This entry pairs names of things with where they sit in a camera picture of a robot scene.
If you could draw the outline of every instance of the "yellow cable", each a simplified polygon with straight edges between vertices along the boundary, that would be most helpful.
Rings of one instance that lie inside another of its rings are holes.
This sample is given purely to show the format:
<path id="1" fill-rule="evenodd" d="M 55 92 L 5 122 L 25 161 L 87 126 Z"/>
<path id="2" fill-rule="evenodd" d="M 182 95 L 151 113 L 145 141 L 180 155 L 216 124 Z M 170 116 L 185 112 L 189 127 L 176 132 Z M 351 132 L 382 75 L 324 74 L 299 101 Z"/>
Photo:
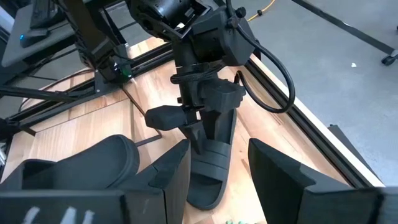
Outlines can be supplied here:
<path id="1" fill-rule="evenodd" d="M 262 9 L 262 12 L 267 11 L 268 8 L 270 8 L 272 6 L 272 4 L 275 2 L 275 0 L 272 0 L 267 7 L 265 7 L 264 9 Z M 256 15 L 252 16 L 250 19 L 248 19 L 248 22 L 252 21 L 253 19 L 255 19 L 257 16 L 259 16 L 259 14 L 257 13 Z"/>

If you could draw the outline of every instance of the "concrete floor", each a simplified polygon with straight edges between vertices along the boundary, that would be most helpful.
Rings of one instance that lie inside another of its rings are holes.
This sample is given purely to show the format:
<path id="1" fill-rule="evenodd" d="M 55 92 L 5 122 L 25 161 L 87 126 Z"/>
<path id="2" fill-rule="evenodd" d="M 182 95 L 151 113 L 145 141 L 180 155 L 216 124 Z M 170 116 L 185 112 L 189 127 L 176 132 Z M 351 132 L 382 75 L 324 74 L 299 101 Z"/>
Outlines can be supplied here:
<path id="1" fill-rule="evenodd" d="M 398 48 L 395 0 L 309 0 L 326 12 Z M 269 2 L 238 1 L 247 18 Z M 121 27 L 132 21 L 128 10 L 110 12 Z M 250 23 L 263 46 L 289 69 L 297 96 L 326 124 L 338 124 L 386 185 L 398 185 L 398 62 L 381 65 L 385 55 L 291 0 L 276 0 Z M 139 26 L 122 31 L 130 45 L 149 37 Z M 282 80 L 275 66 L 263 62 Z M 61 78 L 83 68 L 77 53 L 46 65 L 37 75 Z M 40 88 L 43 80 L 26 78 L 17 86 Z M 16 112 L 21 99 L 0 99 L 0 117 Z"/>

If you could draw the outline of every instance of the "wooden table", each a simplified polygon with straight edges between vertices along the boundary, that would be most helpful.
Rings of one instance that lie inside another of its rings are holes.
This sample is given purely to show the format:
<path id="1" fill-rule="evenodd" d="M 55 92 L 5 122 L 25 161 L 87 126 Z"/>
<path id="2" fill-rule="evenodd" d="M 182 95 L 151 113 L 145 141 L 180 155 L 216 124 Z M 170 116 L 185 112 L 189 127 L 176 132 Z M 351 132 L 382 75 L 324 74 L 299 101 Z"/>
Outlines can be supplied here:
<path id="1" fill-rule="evenodd" d="M 162 40 L 148 39 L 131 47 L 130 56 L 136 57 L 161 44 L 163 44 Z M 257 58 L 252 56 L 252 59 L 273 79 L 276 78 Z M 226 67 L 220 71 L 219 76 L 232 81 L 237 70 L 244 73 L 252 89 L 265 103 L 277 106 L 244 67 Z M 125 88 L 144 111 L 161 105 L 178 105 L 178 85 L 170 83 L 170 76 L 175 72 L 174 62 L 169 62 L 131 80 Z M 72 78 L 53 87 L 52 90 L 66 90 L 92 76 L 93 74 L 86 74 Z M 31 100 L 26 107 L 37 102 L 37 100 Z M 302 105 L 299 100 L 296 100 L 296 104 Z M 35 125 L 33 129 L 37 131 L 35 137 L 24 132 L 14 136 L 2 181 L 25 159 L 40 158 L 59 161 L 85 150 L 112 134 L 123 134 L 135 142 L 156 135 L 153 129 L 145 126 L 144 117 L 122 91 L 115 91 L 78 105 Z M 139 147 L 140 170 L 184 138 L 178 129 L 162 132 L 162 134 L 162 139 Z M 231 166 L 224 197 L 220 205 L 210 211 L 200 211 L 187 204 L 184 214 L 185 224 L 225 223 L 228 220 L 234 222 L 242 220 L 245 223 L 265 222 L 266 218 L 249 170 L 248 141 L 250 138 L 258 138 L 303 164 L 345 183 L 339 172 L 323 157 L 287 114 L 268 113 L 246 95 L 238 108 Z"/>

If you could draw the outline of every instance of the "gray floor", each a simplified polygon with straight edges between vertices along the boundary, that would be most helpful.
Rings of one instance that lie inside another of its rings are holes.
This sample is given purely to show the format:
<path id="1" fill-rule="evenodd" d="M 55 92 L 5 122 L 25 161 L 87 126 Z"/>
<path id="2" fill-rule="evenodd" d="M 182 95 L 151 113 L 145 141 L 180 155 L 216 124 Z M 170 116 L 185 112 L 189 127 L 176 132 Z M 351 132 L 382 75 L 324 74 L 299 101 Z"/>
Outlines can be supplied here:
<path id="1" fill-rule="evenodd" d="M 309 1 L 398 48 L 397 1 Z M 268 1 L 233 3 L 235 7 L 243 4 L 249 17 Z M 124 7 L 112 11 L 111 16 L 119 27 L 132 21 Z M 297 96 L 324 124 L 338 124 L 386 185 L 398 185 L 394 173 L 398 169 L 398 62 L 390 67 L 381 65 L 380 59 L 385 56 L 382 52 L 291 0 L 276 0 L 250 25 L 260 42 L 289 69 Z M 123 36 L 130 45 L 149 37 L 138 26 L 124 30 Z M 275 66 L 263 61 L 282 79 Z M 60 78 L 81 68 L 77 54 L 71 54 L 47 65 L 37 75 Z M 32 79 L 16 83 L 29 88 L 46 84 Z M 15 113 L 20 103 L 21 99 L 4 97 L 0 100 L 0 116 Z"/>

